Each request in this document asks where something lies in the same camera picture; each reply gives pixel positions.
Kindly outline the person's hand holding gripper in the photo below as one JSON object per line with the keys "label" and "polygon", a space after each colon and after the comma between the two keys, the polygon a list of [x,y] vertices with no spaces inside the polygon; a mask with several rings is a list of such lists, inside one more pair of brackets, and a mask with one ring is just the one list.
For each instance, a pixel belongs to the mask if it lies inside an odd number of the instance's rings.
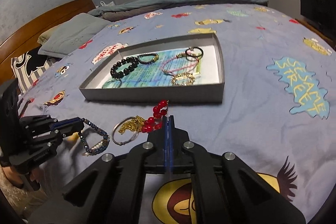
{"label": "person's hand holding gripper", "polygon": [[[42,189],[40,184],[40,178],[41,169],[39,167],[29,171],[29,180],[32,182],[36,182],[36,184],[38,185],[38,190]],[[21,179],[21,175],[13,166],[1,166],[1,188],[5,189],[6,187],[8,187],[9,189],[12,187],[22,189],[24,187],[24,182]]]}

